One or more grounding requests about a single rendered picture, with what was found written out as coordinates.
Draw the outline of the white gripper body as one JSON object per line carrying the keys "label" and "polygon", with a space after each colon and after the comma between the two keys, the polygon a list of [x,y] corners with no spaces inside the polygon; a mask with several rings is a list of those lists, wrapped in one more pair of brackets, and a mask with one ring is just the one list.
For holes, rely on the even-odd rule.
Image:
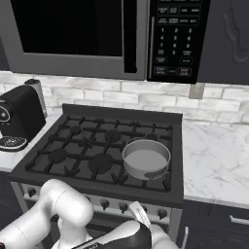
{"label": "white gripper body", "polygon": [[147,213],[138,201],[134,201],[128,208],[135,220],[144,224],[147,228],[151,225]]}

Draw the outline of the black gas stove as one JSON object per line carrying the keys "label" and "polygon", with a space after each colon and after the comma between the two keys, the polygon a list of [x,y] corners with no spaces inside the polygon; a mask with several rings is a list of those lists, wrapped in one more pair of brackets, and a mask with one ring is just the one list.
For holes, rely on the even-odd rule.
{"label": "black gas stove", "polygon": [[[61,180],[85,195],[94,216],[87,225],[93,237],[131,218],[119,203],[139,201],[151,222],[177,239],[183,209],[182,116],[163,112],[64,104],[63,114],[12,170],[9,179],[23,211],[30,209],[50,179]],[[130,176],[123,149],[132,138],[165,145],[171,161],[165,175],[154,181]],[[28,188],[36,195],[29,197]],[[110,202],[104,210],[101,199]],[[162,208],[167,216],[160,219]]]}

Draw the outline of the grey cooking pot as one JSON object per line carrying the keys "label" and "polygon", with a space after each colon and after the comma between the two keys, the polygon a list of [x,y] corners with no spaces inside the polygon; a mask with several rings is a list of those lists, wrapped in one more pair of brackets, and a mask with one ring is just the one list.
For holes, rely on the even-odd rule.
{"label": "grey cooking pot", "polygon": [[169,167],[171,153],[158,141],[132,138],[123,149],[124,168],[129,175],[140,180],[156,180]]}

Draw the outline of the dark drawer front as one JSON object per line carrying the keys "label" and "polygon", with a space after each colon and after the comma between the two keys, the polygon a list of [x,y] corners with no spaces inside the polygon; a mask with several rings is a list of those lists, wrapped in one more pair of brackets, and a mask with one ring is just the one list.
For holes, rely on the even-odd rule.
{"label": "dark drawer front", "polygon": [[185,200],[182,221],[194,225],[208,226],[249,233],[249,225],[231,221],[230,216],[249,222],[249,210],[226,205]]}

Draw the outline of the dark lower cupboard door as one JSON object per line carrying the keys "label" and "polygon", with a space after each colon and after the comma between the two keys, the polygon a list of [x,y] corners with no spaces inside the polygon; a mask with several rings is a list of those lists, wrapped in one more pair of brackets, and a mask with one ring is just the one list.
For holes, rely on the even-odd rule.
{"label": "dark lower cupboard door", "polygon": [[176,244],[181,249],[185,227],[189,236],[185,249],[249,249],[249,233],[182,223]]}

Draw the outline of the dark cupboard door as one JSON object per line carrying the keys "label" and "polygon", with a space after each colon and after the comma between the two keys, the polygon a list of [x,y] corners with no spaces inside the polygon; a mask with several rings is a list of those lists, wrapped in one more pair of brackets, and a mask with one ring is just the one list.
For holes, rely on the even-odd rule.
{"label": "dark cupboard door", "polygon": [[249,86],[249,0],[211,0],[197,80]]}
{"label": "dark cupboard door", "polygon": [[189,236],[185,249],[249,249],[249,233],[182,223],[176,244],[181,249],[185,227]]}

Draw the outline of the dark lower cupboard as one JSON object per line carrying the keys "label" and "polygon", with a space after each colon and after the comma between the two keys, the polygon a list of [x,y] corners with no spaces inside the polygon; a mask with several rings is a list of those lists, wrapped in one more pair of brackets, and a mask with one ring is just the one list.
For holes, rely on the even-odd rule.
{"label": "dark lower cupboard", "polygon": [[9,173],[0,171],[0,231],[22,214]]}

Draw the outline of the black coffee machine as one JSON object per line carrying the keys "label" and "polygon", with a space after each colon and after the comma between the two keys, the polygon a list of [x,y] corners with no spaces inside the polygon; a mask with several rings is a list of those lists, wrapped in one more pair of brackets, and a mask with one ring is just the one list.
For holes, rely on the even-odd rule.
{"label": "black coffee machine", "polygon": [[23,150],[46,124],[41,82],[29,79],[0,95],[0,151]]}

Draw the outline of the grey microwave oven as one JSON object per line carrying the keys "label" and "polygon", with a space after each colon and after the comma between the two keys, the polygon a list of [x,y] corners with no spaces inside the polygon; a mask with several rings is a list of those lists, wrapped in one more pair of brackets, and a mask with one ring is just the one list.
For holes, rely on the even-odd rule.
{"label": "grey microwave oven", "polygon": [[136,73],[124,0],[0,0],[0,38],[16,73],[193,84],[210,2],[137,0]]}

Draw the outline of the dark upper cupboard door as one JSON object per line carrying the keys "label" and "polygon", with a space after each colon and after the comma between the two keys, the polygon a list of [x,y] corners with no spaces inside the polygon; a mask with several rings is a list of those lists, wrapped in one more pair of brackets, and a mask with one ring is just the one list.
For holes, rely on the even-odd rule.
{"label": "dark upper cupboard door", "polygon": [[249,86],[249,0],[211,0],[197,80]]}

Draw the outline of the grey wall outlet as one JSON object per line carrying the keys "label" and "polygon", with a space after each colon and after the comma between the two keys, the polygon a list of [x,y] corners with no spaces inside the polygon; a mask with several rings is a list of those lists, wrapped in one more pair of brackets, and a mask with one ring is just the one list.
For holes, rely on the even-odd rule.
{"label": "grey wall outlet", "polygon": [[195,83],[190,85],[189,98],[201,99],[204,94],[205,83]]}

